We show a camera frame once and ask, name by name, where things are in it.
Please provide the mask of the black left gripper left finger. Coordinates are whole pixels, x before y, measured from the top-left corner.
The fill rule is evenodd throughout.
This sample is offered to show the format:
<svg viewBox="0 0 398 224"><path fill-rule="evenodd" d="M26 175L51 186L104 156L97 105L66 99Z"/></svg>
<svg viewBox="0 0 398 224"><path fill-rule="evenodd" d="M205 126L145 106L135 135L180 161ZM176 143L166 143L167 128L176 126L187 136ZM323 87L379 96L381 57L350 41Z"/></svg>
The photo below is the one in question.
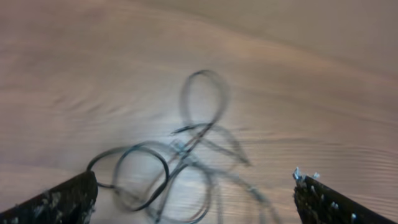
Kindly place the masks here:
<svg viewBox="0 0 398 224"><path fill-rule="evenodd" d="M2 224L87 224L94 212L98 185L93 171L1 212Z"/></svg>

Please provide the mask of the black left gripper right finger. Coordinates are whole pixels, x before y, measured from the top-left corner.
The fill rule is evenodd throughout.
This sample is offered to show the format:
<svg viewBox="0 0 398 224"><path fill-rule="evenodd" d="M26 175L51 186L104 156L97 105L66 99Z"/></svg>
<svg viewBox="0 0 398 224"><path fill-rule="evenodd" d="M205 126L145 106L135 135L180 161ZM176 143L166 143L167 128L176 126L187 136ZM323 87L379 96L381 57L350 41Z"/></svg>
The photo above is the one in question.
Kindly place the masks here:
<svg viewBox="0 0 398 224"><path fill-rule="evenodd" d="M397 224L329 188L296 168L294 202L302 223L317 224Z"/></svg>

